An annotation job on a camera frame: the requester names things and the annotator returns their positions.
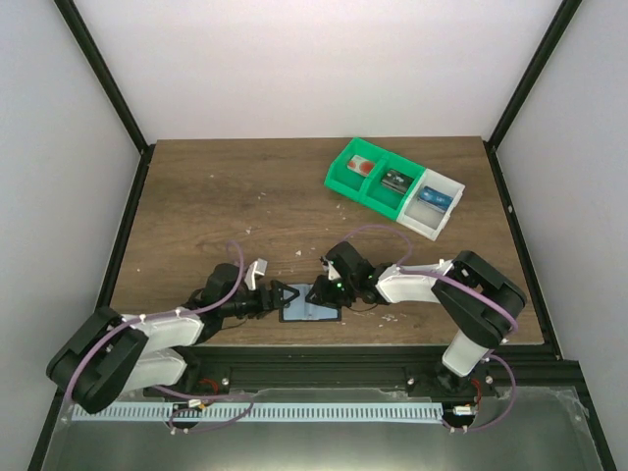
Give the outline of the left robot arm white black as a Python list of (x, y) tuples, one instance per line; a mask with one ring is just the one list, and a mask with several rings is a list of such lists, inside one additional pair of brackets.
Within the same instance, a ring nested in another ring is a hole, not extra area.
[(186, 303), (165, 313), (121, 315), (96, 309), (53, 356), (47, 377), (89, 413), (108, 407), (121, 394), (192, 383), (194, 361), (183, 349), (203, 343), (225, 319), (261, 319), (299, 297), (296, 288), (273, 280), (259, 283), (265, 262), (246, 270), (222, 263)]

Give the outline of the black card holder wallet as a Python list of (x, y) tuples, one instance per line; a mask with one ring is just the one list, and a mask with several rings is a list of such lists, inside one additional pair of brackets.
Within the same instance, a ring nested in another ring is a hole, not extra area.
[(279, 311), (280, 322), (338, 322), (341, 320), (339, 309), (313, 305), (305, 301), (305, 296), (311, 285), (294, 284), (289, 286), (299, 290), (299, 298), (294, 300), (287, 309)]

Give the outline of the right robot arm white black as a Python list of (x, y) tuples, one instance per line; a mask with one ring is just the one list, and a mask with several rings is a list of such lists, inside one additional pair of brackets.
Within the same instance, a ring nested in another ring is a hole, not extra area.
[(404, 302), (439, 304), (457, 326), (433, 382), (458, 393), (475, 367), (518, 330), (527, 297), (508, 277), (473, 251), (433, 265), (371, 264), (347, 241), (322, 258), (319, 276), (305, 300), (326, 308)]

